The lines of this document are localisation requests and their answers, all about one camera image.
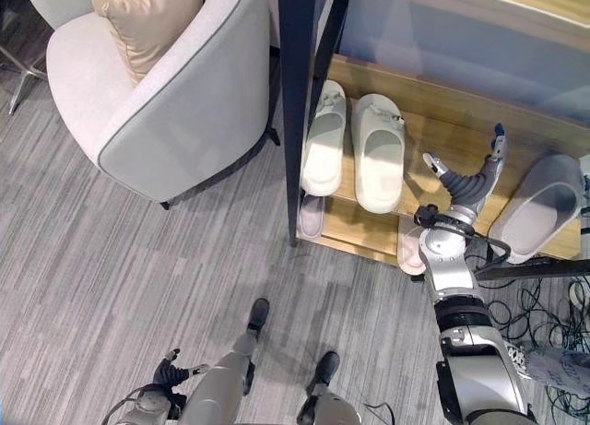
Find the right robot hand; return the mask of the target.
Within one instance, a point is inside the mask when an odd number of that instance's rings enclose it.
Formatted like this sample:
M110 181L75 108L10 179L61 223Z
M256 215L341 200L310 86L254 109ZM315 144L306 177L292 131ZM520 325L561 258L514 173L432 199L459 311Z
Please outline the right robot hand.
M467 207L476 214L485 206L502 174L508 147L507 136L501 123L495 125L494 132L491 153L485 158L479 172L474 175L465 176L452 171L432 153L425 152L422 155L426 165L450 194L452 206Z

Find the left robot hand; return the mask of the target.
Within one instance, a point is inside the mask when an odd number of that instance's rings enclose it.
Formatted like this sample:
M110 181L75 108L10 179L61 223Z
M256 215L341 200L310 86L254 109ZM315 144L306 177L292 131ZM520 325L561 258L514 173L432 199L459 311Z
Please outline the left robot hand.
M210 369L210 366L206 363L190 368L180 368L175 366L174 362L178 358L180 351L179 348L174 348L163 357L154 371L152 379L153 384L173 388L174 386L187 381L191 377L205 374Z

